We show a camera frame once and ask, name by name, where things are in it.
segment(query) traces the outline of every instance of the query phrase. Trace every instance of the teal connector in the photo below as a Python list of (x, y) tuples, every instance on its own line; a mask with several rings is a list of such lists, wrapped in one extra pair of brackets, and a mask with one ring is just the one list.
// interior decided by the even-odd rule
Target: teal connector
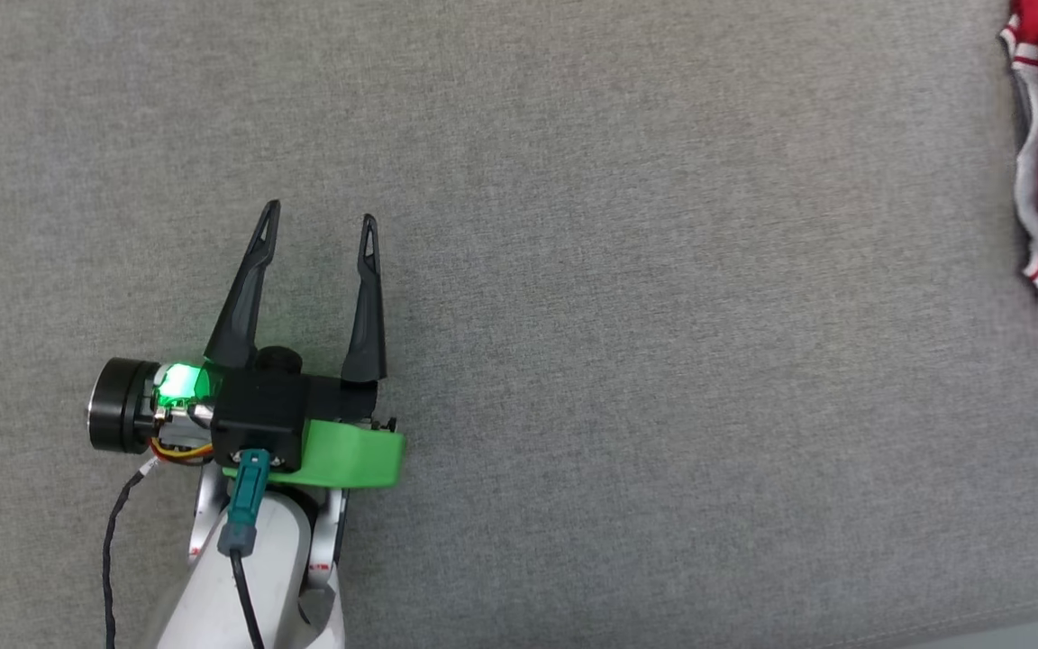
[(239, 459), (239, 477), (227, 506), (227, 524), (219, 535), (220, 555), (229, 557), (231, 550), (239, 550), (243, 557), (250, 557), (255, 550), (255, 520), (258, 520), (258, 507), (263, 505), (269, 477), (271, 453), (256, 448), (243, 451)]

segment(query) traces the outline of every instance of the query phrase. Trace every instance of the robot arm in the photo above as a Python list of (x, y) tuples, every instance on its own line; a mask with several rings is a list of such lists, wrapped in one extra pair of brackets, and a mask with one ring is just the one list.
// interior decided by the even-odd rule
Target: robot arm
[[(111, 358), (87, 406), (91, 444), (100, 451), (141, 454), (149, 448), (162, 463), (201, 468), (188, 547), (191, 571), (174, 607), (152, 624), (151, 646), (343, 646), (335, 572), (347, 489), (386, 488), (399, 480), (403, 436), (394, 420), (386, 427), (372, 420), (379, 380), (386, 377), (375, 218), (363, 217), (351, 345), (340, 377), (333, 378), (303, 374), (293, 350), (255, 347), (279, 213), (279, 201), (263, 210), (215, 321), (204, 362)], [(258, 484), (250, 493), (244, 480), (236, 480), (248, 459), (255, 462), (251, 471), (261, 468), (251, 474)], [(229, 481), (235, 498), (227, 497)], [(122, 501), (108, 526), (107, 556)], [(222, 550), (230, 555), (236, 574), (218, 551), (220, 536), (231, 538)], [(236, 595), (239, 576), (254, 598), (246, 587)], [(328, 624), (313, 632), (299, 615), (304, 587), (333, 594)], [(110, 646), (112, 631), (109, 625)]]

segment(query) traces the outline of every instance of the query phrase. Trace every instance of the green mount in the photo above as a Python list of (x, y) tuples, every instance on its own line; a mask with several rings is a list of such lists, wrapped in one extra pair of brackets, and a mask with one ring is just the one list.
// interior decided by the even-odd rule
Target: green mount
[[(308, 420), (302, 467), (272, 471), (271, 484), (319, 488), (390, 488), (400, 481), (406, 440), (400, 433), (370, 431), (351, 424)], [(238, 468), (223, 468), (236, 477)]]

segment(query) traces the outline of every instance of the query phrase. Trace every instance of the black cable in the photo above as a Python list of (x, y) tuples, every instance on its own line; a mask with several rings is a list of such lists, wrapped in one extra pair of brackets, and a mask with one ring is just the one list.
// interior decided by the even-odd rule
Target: black cable
[(127, 498), (131, 497), (131, 488), (141, 481), (149, 471), (147, 465), (131, 476), (131, 480), (122, 485), (119, 491), (119, 499), (114, 503), (111, 509), (111, 517), (106, 521), (106, 535), (103, 537), (103, 606), (106, 609), (106, 648), (114, 649), (114, 592), (111, 591), (111, 541), (114, 541), (114, 525), (119, 520), (119, 512), (122, 506), (127, 505)]
[(255, 620), (255, 607), (250, 604), (250, 591), (247, 589), (247, 572), (243, 571), (243, 551), (230, 551), (230, 569), (235, 571), (235, 587), (239, 591), (239, 603), (243, 604), (243, 617), (247, 619), (247, 632), (250, 633), (250, 645), (254, 649), (267, 649), (263, 645), (263, 633), (258, 632), (258, 620)]

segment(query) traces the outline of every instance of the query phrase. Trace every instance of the yellow wire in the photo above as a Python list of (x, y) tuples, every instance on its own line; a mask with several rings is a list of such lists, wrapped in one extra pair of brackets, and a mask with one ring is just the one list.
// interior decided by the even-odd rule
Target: yellow wire
[(207, 444), (207, 447), (190, 449), (190, 451), (167, 451), (167, 449), (162, 448), (158, 438), (152, 438), (152, 447), (155, 448), (155, 451), (161, 453), (165, 457), (173, 457), (175, 460), (190, 460), (191, 457), (207, 455), (207, 453), (215, 451), (214, 444), (210, 443)]

